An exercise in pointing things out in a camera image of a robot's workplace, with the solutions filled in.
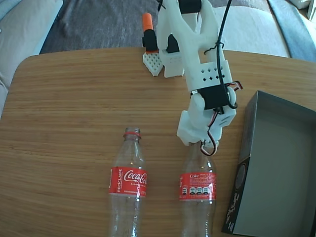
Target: dark gray box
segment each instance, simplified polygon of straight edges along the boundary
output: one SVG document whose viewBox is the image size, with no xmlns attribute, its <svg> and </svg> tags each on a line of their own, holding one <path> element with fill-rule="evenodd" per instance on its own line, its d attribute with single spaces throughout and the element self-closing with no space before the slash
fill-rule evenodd
<svg viewBox="0 0 316 237">
<path fill-rule="evenodd" d="M 315 236 L 315 111 L 256 92 L 245 111 L 222 231 L 252 237 Z"/>
</svg>

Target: red label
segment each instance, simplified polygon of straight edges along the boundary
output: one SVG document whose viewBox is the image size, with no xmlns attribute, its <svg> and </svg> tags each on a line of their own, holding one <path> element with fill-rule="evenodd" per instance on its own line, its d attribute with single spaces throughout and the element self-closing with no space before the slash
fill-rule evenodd
<svg viewBox="0 0 316 237">
<path fill-rule="evenodd" d="M 143 169 L 116 166 L 111 169 L 109 193 L 146 196 L 147 172 Z"/>
<path fill-rule="evenodd" d="M 216 200 L 216 173 L 191 172 L 180 175 L 179 200 Z"/>
</svg>

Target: clear plastic bottle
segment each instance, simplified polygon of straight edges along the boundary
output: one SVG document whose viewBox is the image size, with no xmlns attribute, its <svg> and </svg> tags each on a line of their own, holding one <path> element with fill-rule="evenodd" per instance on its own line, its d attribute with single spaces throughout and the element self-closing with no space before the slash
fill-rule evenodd
<svg viewBox="0 0 316 237">
<path fill-rule="evenodd" d="M 146 196 L 147 173 L 139 128 L 127 128 L 125 141 L 111 169 L 110 237 L 139 237 L 141 204 Z"/>
<path fill-rule="evenodd" d="M 216 169 L 211 157 L 190 145 L 180 176 L 179 200 L 183 211 L 181 237 L 211 237 L 216 208 Z"/>
</svg>

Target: wood grain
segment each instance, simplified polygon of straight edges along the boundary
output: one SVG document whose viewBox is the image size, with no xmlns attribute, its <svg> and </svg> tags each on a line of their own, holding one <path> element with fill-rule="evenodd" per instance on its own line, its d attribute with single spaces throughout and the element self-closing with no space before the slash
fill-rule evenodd
<svg viewBox="0 0 316 237">
<path fill-rule="evenodd" d="M 139 126 L 149 185 L 142 236 L 180 236 L 178 178 L 187 154 L 176 137 L 189 104 L 183 78 L 154 78 L 143 49 L 43 54 L 18 68 L 0 121 L 0 236 L 104 237 L 109 171 L 127 126 Z M 244 108 L 263 90 L 316 110 L 316 65 L 226 52 L 239 108 L 219 152 L 214 236 L 236 172 Z"/>
</svg>

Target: orange cap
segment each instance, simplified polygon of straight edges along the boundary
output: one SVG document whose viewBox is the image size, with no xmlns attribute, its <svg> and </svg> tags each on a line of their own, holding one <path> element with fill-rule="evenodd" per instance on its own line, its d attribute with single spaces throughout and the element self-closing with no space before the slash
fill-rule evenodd
<svg viewBox="0 0 316 237">
<path fill-rule="evenodd" d="M 150 13 L 143 14 L 143 30 L 153 30 L 153 19 Z"/>
</svg>

